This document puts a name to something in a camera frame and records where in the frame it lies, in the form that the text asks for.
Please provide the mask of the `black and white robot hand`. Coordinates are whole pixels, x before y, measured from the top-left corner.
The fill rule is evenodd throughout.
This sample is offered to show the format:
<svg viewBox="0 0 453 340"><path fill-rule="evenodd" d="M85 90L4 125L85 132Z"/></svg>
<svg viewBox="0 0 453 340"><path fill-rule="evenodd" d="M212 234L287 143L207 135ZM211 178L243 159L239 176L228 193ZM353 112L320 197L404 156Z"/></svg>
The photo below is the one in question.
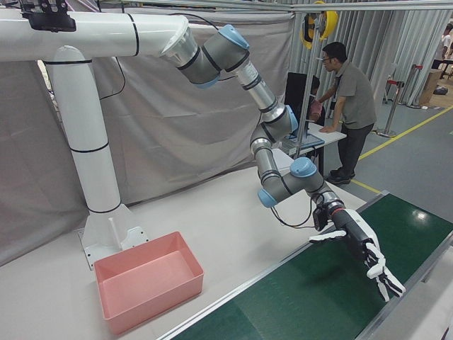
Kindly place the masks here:
<svg viewBox="0 0 453 340"><path fill-rule="evenodd" d="M312 244L332 240L343 240L350 252L361 260L367 268L366 275L377 283L379 294L386 302L389 292L400 298L406 292L404 285L386 266L385 255L381 252L375 231L355 210L340 208L330 217L334 230L309 238Z"/></svg>

